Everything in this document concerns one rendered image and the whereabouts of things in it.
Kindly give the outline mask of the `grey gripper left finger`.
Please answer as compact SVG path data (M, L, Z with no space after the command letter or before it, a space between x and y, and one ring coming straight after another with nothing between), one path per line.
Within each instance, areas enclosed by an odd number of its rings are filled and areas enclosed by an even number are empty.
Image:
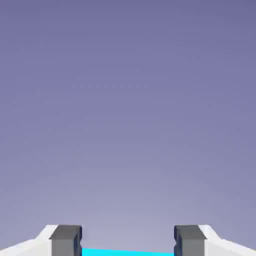
M0 250L0 256L82 256L83 228L48 224L36 238Z

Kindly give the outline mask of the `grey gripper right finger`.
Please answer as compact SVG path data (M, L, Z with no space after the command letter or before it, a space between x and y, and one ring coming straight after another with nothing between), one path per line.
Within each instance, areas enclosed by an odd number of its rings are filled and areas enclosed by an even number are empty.
M174 226L174 256L256 256L256 250L221 238L209 224Z

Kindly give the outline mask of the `large cyan box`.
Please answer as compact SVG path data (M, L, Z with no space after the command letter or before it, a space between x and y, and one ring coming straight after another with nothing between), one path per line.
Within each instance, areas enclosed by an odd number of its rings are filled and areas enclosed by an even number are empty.
M83 248L81 256L175 256L175 254L170 252L146 252L146 251Z

